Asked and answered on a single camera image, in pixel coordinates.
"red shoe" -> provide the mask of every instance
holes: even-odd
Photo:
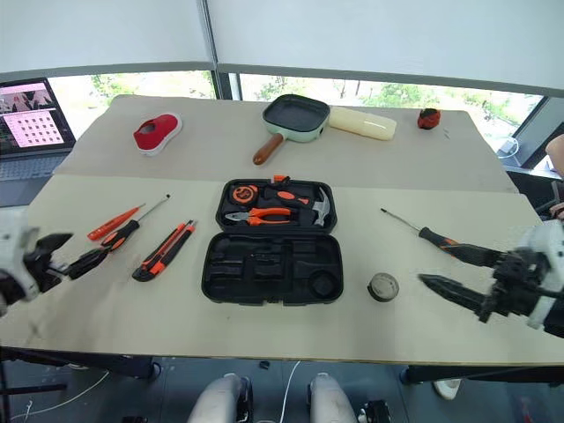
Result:
[[[182,120],[175,113],[165,113],[144,122],[138,130],[133,132],[139,151],[146,156],[154,156],[160,153],[170,141],[182,129]]]

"white shoe sole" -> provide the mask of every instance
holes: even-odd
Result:
[[[137,149],[141,152],[141,154],[144,154],[145,156],[156,156],[157,154],[160,153],[160,151],[165,148],[168,144],[168,141],[170,141],[171,139],[173,139],[176,134],[178,134],[178,132],[180,132],[182,130],[182,119],[180,118],[179,115],[177,115],[176,113],[170,113],[170,112],[165,112],[163,113],[163,115],[171,115],[174,116],[176,118],[176,121],[178,122],[178,125],[176,125],[176,128],[174,128],[163,140],[162,142],[157,145],[155,148],[153,148],[152,150],[141,150],[139,147],[137,147]]]

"orange pliers handle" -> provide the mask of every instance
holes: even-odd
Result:
[[[290,216],[292,211],[285,207],[271,207],[269,209],[251,209],[247,223],[251,226],[258,225],[277,225],[281,223],[290,223],[290,220],[265,220],[266,216]]]

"table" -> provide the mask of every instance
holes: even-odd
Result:
[[[562,341],[494,315],[488,324],[428,290],[417,273],[439,273],[480,291],[489,270],[460,263],[378,212],[385,206],[441,234],[494,249],[516,245],[538,217],[525,197],[507,193],[334,188],[345,290],[330,305],[243,307],[216,304],[200,290],[204,256],[220,231],[214,220],[222,182],[57,175],[29,209],[44,234],[76,235],[57,258],[69,262],[92,247],[85,234],[114,210],[172,195],[99,268],[65,281],[0,321],[4,345],[84,353],[355,360],[419,364],[555,365]],[[112,204],[112,211],[107,204]],[[130,274],[171,227],[198,219],[173,264],[153,282]],[[377,303],[366,284],[393,274],[400,293]],[[39,329],[33,335],[29,323]]]
[[[468,113],[442,112],[433,130],[417,127],[417,109],[366,108],[397,121],[392,141],[327,127],[307,144],[285,142],[266,164],[252,157],[270,137],[266,103],[123,95],[80,138],[59,174],[226,182],[289,174],[330,186],[517,192]],[[132,133],[174,111],[182,131],[158,156],[140,155]]]

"window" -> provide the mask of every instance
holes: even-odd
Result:
[[[497,150],[499,137],[512,136],[540,95],[327,78],[241,74],[244,100],[271,101],[295,93],[341,106],[439,108],[467,111],[482,137]]]
[[[78,139],[118,94],[215,99],[209,71],[116,73],[49,78]]]

